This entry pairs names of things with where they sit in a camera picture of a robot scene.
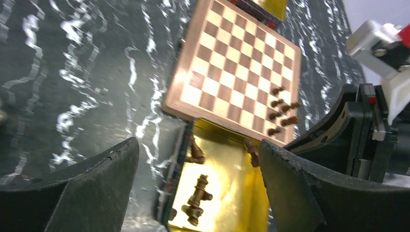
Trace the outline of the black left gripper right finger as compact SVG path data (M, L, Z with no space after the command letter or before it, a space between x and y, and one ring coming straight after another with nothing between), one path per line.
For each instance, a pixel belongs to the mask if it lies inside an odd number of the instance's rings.
M268 141L259 161L280 232L407 232L410 190L351 177Z

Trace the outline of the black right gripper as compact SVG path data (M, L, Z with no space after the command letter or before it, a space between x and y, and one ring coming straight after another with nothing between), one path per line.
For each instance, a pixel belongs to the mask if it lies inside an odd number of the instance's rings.
M330 112L285 149L336 172L382 182L410 173L410 109L387 122L381 86L345 84Z

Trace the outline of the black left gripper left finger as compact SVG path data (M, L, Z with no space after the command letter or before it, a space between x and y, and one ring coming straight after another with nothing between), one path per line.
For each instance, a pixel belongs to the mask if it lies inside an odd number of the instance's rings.
M1 186L1 231L121 231L138 161L131 137L44 178Z

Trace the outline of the dark tall piece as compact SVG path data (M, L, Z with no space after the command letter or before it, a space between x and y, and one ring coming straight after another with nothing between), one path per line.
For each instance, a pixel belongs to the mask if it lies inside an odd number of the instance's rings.
M272 112L269 114L268 118L269 120L274 121L277 117L280 117L282 115L283 115L282 112Z

